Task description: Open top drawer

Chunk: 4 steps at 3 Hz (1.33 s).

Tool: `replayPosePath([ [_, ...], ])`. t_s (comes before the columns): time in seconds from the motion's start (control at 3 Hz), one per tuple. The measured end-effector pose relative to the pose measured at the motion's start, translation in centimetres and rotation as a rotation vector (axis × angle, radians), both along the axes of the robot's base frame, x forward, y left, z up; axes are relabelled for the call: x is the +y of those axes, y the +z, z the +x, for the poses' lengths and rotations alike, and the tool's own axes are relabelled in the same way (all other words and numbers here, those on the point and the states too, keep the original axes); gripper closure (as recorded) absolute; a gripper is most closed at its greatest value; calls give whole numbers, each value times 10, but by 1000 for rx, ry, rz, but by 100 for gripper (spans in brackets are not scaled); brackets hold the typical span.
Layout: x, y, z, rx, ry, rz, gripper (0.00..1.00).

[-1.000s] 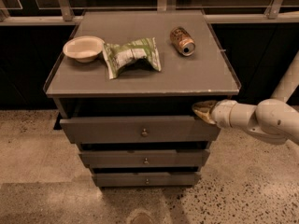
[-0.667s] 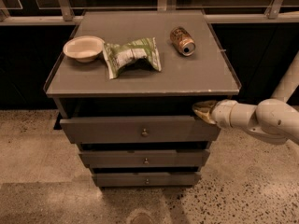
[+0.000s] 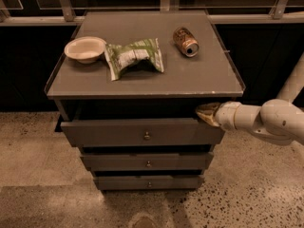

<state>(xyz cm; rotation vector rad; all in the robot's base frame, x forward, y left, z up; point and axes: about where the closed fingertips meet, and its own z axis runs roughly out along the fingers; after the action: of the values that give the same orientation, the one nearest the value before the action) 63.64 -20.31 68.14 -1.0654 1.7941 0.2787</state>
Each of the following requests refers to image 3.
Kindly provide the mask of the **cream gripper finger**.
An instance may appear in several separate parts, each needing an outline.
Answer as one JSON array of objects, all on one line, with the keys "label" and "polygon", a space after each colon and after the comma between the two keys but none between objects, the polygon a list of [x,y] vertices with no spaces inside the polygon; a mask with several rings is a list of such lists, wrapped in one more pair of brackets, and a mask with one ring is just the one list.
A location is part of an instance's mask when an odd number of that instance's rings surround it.
[{"label": "cream gripper finger", "polygon": [[201,104],[196,108],[196,113],[202,120],[211,126],[219,126],[215,117],[219,106],[220,103]]}]

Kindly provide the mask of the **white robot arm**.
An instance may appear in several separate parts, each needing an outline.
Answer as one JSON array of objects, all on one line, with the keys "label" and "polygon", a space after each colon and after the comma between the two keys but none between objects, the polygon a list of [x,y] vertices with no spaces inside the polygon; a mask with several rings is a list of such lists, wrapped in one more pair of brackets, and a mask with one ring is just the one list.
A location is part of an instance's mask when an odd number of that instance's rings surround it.
[{"label": "white robot arm", "polygon": [[240,102],[202,104],[197,115],[224,131],[243,130],[267,143],[304,144],[304,111],[294,100],[304,86],[304,53],[275,99],[262,106]]}]

